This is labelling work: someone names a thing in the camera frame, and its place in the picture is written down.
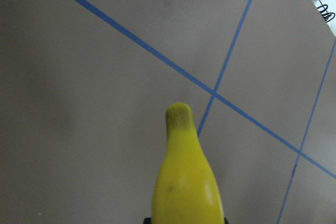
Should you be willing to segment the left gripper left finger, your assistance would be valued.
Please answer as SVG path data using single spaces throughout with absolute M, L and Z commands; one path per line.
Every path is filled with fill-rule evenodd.
M 146 217 L 146 218 L 144 218 L 144 220 L 143 220 L 143 224 L 151 224 L 152 222 L 151 222 L 151 218 L 150 217 Z

